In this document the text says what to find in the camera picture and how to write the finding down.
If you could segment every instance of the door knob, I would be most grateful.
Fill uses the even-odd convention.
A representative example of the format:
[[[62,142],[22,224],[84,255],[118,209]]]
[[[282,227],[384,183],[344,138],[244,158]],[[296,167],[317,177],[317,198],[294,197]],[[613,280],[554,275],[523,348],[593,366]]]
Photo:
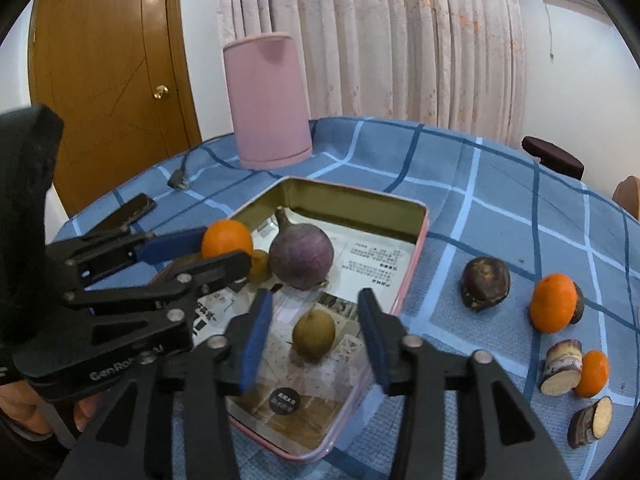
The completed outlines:
[[[156,91],[154,92],[154,97],[156,99],[162,99],[163,97],[167,97],[169,95],[169,89],[165,85],[156,86]]]

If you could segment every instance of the wooden door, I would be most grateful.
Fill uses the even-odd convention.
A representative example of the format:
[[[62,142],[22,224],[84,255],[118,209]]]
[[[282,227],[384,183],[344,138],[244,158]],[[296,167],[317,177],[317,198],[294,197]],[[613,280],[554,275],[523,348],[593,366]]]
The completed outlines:
[[[54,184],[70,216],[189,147],[165,0],[36,0],[32,20],[31,97],[65,121]]]

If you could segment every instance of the wall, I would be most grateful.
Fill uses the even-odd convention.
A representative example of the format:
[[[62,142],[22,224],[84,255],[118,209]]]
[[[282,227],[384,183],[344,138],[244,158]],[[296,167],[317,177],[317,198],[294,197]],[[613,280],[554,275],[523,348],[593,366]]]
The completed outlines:
[[[621,180],[640,176],[640,70],[603,12],[569,0],[519,1],[527,64],[522,134],[575,155],[585,183],[612,196]]]
[[[27,72],[27,42],[33,1],[24,9],[0,45],[0,112],[31,104]],[[50,242],[68,220],[56,189],[47,193],[45,208],[46,241]]]
[[[216,0],[180,0],[193,101],[203,140],[233,131]]]

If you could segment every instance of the curtain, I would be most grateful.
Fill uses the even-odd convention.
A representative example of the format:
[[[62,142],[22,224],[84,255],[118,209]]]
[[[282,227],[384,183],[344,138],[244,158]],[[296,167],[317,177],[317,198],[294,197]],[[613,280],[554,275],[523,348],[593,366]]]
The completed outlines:
[[[217,0],[222,44],[287,32],[312,117],[409,119],[516,144],[517,0]]]

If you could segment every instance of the chair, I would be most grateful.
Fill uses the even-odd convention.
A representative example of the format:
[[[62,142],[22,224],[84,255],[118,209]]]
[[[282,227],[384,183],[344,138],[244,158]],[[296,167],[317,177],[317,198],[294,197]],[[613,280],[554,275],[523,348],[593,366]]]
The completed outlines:
[[[632,175],[620,182],[613,192],[613,202],[636,220],[640,219],[640,179]]]
[[[582,180],[583,164],[571,153],[566,152],[551,142],[537,137],[524,137],[522,148],[529,155],[540,158],[540,164],[566,176]]]

